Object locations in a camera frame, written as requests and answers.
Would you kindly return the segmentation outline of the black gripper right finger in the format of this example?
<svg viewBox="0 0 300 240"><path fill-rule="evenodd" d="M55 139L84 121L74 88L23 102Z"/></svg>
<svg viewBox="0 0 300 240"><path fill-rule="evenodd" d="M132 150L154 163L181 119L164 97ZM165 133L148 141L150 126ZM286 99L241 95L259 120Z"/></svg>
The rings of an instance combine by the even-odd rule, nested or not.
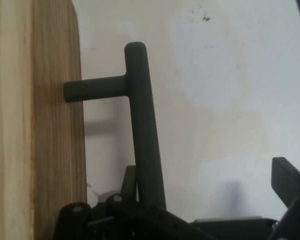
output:
<svg viewBox="0 0 300 240"><path fill-rule="evenodd" d="M287 207L271 233L272 240L300 240L300 171L286 158L274 157L271 187Z"/></svg>

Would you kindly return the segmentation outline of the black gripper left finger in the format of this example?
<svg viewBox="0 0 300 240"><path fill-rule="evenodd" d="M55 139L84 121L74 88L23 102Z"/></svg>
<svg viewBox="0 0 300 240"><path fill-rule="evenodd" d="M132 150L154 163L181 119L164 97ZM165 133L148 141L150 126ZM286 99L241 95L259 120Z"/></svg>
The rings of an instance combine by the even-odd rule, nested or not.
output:
<svg viewBox="0 0 300 240"><path fill-rule="evenodd" d="M84 202L64 206L52 235L54 240L196 240L198 229L150 202L162 177L160 167L125 169L121 190L91 207Z"/></svg>

